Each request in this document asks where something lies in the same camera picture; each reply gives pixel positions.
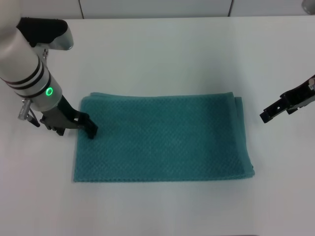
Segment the textured fabric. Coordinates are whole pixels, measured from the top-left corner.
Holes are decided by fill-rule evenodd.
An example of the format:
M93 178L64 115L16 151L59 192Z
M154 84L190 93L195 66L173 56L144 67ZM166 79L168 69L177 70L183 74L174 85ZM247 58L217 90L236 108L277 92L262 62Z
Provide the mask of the textured fabric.
M98 132L78 134L75 182L241 179L254 175L243 105L232 93L81 102Z

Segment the teal towel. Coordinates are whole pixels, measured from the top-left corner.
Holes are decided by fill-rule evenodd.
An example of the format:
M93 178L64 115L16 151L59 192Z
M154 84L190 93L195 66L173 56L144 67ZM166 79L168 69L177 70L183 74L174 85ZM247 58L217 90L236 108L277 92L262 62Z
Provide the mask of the teal towel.
M127 97L92 93L81 111L98 125L78 133L75 182L252 177L243 105L233 93Z

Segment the white wall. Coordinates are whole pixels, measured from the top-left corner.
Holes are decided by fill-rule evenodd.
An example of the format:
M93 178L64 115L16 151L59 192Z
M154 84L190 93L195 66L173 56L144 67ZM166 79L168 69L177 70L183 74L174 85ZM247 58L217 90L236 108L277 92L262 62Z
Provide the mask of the white wall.
M231 0L80 0L84 18L227 16Z
M306 15L302 0L234 0L231 16Z
M80 19L79 0L21 0L23 16ZM80 0L88 18L227 16L231 0ZM306 15L302 0L234 0L231 16Z
M25 17L80 19L78 0L21 0Z

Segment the folded towel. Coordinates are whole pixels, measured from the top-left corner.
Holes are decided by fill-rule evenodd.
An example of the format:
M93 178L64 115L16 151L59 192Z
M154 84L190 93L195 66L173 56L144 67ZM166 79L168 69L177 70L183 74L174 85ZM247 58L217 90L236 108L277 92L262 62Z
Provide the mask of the folded towel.
M252 177L242 99L233 93L128 97L92 93L81 111L75 182L225 180Z

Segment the black stripe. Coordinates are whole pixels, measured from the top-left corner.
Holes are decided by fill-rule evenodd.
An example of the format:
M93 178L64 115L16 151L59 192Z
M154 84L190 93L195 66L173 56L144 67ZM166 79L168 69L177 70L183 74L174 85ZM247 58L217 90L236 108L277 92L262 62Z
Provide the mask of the black stripe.
M42 64L42 69L41 69L41 72L39 74L39 76L37 77L36 80L34 80L33 82L29 83L28 85L25 85L25 86L21 86L21 87L14 87L14 86L10 86L8 85L9 87L13 88L13 89L16 89L16 90L22 90L22 89L28 89L30 87L32 87L33 85L35 85L38 81L40 81L40 79L43 77L43 74L44 74L44 71L45 71L45 67L43 65L43 62L41 63Z
M39 59L39 56L38 57L38 65L37 65L37 68L36 70L30 75L28 76L26 79L23 79L23 80L20 80L20 81L17 81L17 82L10 82L10 81L6 81L4 79L2 79L3 81L5 81L8 85L21 85L21 84L24 84L26 83L27 81L30 81L39 71L39 68L40 68L40 59Z
M46 89L50 86L50 83L51 83L51 74L49 73L49 79L48 79L48 82L47 84L45 85L45 87L43 87L39 92L35 93L35 94L32 94L32 95L28 95L28 96L24 96L24 95L20 95L18 93L16 93L17 95L19 95L20 97L23 97L23 98L33 98L33 97L37 97L39 95L41 95L43 92L46 91Z

